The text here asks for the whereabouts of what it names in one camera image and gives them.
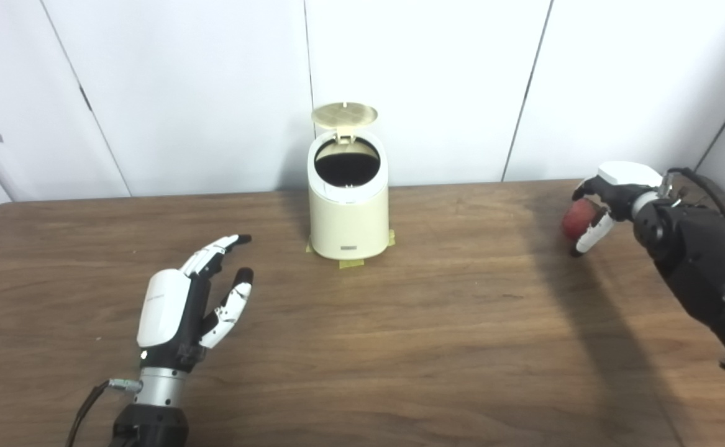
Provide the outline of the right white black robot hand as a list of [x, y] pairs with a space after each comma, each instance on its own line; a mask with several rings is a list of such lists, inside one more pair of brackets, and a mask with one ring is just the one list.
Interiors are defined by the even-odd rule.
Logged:
[[570, 254], [581, 257], [602, 240], [617, 222], [633, 221], [643, 206], [660, 200], [663, 176], [649, 165], [631, 161], [607, 161], [594, 176], [584, 179], [572, 193], [572, 201], [598, 196], [603, 205], [595, 212], [580, 237], [573, 239]]

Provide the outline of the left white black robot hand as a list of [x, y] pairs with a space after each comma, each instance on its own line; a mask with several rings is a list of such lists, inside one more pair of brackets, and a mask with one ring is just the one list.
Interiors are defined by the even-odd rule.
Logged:
[[152, 275], [140, 314], [136, 343], [140, 368], [163, 368], [192, 373], [234, 328], [252, 291], [254, 271], [238, 269], [229, 292], [207, 312], [211, 279], [221, 272], [223, 259], [235, 246], [250, 243], [251, 235], [229, 235], [194, 252], [180, 268]]

